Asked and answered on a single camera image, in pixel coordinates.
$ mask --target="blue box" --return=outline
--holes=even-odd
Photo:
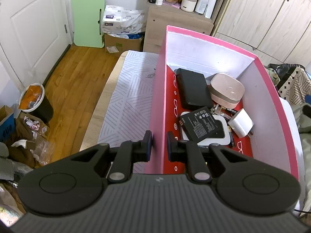
[[[4,105],[0,109],[0,141],[5,141],[15,131],[13,110]]]

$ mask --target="metal screw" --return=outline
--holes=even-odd
[[[197,180],[208,180],[211,176],[206,172],[197,172],[194,177]]]
[[[112,180],[123,180],[125,178],[125,175],[121,172],[113,172],[109,175],[109,177]]]

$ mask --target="black cable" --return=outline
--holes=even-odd
[[[307,212],[307,211],[298,210],[298,209],[294,209],[294,211],[297,211],[297,212],[300,212],[300,213],[311,214],[311,211]]]

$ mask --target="wooden floor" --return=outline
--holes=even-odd
[[[95,106],[118,58],[104,48],[72,45],[45,86],[54,108],[52,161],[79,151]]]

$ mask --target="white jar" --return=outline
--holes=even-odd
[[[193,12],[196,3],[197,3],[197,0],[183,0],[181,2],[180,8],[186,12]]]
[[[205,11],[205,8],[208,4],[209,0],[199,0],[197,2],[197,5],[195,7],[195,12],[199,13],[199,14],[203,14]]]

